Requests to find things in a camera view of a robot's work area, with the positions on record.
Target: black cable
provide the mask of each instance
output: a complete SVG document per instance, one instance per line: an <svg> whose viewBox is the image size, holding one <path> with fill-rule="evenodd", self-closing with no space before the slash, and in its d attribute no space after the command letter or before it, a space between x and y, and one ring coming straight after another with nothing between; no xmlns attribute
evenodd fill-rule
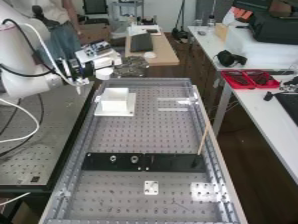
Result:
<svg viewBox="0 0 298 224"><path fill-rule="evenodd" d="M14 75L18 75L18 76L22 76L22 77L31 77L31 78L35 78L35 77L42 77L42 76L46 76L48 75L50 73L52 73L52 71L48 71L46 73L42 73L42 74L38 74L38 75L26 75L26 74L22 74L19 72L15 72L12 71L10 68L7 68L3 64L0 64L0 68L3 70L6 70L7 72L12 73Z"/></svg>
<svg viewBox="0 0 298 224"><path fill-rule="evenodd" d="M39 97L39 100L40 100L40 109L42 109L42 114L40 114L40 125L43 124L43 121L44 121L44 102L43 102L43 98L42 98L42 95L39 94L38 95ZM26 139L24 142L22 142L18 146L15 146L12 149L10 149L8 151L0 153L0 158L3 156L6 156L10 152L15 151L18 148L20 148L32 138L34 138L35 135L32 135L30 138Z"/></svg>
<svg viewBox="0 0 298 224"><path fill-rule="evenodd" d="M16 115L16 112L18 112L18 108L15 108L15 110L14 110L14 112L12 112L12 115L11 115L8 121L7 121L7 124L4 125L3 130L0 131L0 136L3 135L4 131L7 130L7 127L8 127L8 125L10 125L11 122L12 122L12 119L14 119L14 117L15 117L15 115Z"/></svg>
<svg viewBox="0 0 298 224"><path fill-rule="evenodd" d="M39 55L39 53L36 52L36 50L35 50L35 48L34 48L34 46L32 46L32 44L31 44L31 41L30 41L30 39L28 39L28 37L27 37L27 35L26 35L23 29L20 28L19 24L16 23L16 21L12 20L12 19L6 19L6 20L3 21L3 24L6 24L7 22L14 23L15 26L16 26L16 28L18 28L19 31L22 32L22 34L23 34L23 36L24 36L24 38L26 38L26 41L27 41L27 43L28 43L28 45L30 45L30 47L31 47L31 50L32 50L35 56L36 56L38 59L39 59L39 62L40 62L40 63L44 65L44 67L51 71L51 73L56 73L56 72L55 72L55 69L51 69L50 66L43 62L43 59L40 58L40 55Z"/></svg>

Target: red object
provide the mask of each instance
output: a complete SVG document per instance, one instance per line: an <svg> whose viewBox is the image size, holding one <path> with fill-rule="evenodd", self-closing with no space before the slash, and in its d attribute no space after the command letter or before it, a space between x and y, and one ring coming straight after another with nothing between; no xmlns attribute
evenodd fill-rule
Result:
<svg viewBox="0 0 298 224"><path fill-rule="evenodd" d="M234 89L276 89L280 82L261 70L225 70L222 77Z"/></svg>
<svg viewBox="0 0 298 224"><path fill-rule="evenodd" d="M234 89L254 89L254 82L244 72L237 70L225 70L221 72L222 77Z"/></svg>
<svg viewBox="0 0 298 224"><path fill-rule="evenodd" d="M272 75L261 70L245 70L246 75L254 82L254 85L260 89L277 89L280 88L280 82L272 77Z"/></svg>

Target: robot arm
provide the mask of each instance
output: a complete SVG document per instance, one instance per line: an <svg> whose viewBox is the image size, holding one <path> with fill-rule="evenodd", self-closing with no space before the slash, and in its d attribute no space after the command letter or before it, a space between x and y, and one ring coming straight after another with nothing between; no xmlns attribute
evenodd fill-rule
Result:
<svg viewBox="0 0 298 224"><path fill-rule="evenodd" d="M7 18L12 19L20 25L34 48L36 49L42 43L48 52L44 40L51 37L51 34L44 24L36 19L28 19L22 16L14 8L0 0L0 23L3 23ZM115 62L121 64L121 59L120 55L112 49L104 49L108 52L103 54L101 51L101 54L97 54L99 50L103 50L101 48L105 47L105 43L93 44L88 49L76 53L76 59L71 61L61 59L59 65L48 52L55 67L51 73L44 65L36 65L32 57L34 51L18 27L10 22L2 24L0 75L10 97L23 98L50 91L64 84L80 87L88 83L87 77L92 75L96 75L100 79L108 79L112 69L109 68L109 74L107 74L107 72L103 73L103 70L105 67L111 67Z"/></svg>

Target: white block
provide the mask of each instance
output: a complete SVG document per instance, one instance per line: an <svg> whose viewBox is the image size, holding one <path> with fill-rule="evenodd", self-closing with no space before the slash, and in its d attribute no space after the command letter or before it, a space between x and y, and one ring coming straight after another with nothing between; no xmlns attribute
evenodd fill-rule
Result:
<svg viewBox="0 0 298 224"><path fill-rule="evenodd" d="M148 180L144 183L144 194L159 195L159 181Z"/></svg>
<svg viewBox="0 0 298 224"><path fill-rule="evenodd" d="M101 96L101 107L105 112L128 111L128 88L107 88Z"/></svg>

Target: monitor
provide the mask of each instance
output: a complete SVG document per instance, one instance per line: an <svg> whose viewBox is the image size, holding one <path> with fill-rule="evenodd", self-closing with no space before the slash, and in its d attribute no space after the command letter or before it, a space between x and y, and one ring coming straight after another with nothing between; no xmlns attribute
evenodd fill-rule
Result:
<svg viewBox="0 0 298 224"><path fill-rule="evenodd" d="M268 11L273 0L234 0L233 6L253 12Z"/></svg>
<svg viewBox="0 0 298 224"><path fill-rule="evenodd" d="M84 0L85 14L108 14L107 0Z"/></svg>

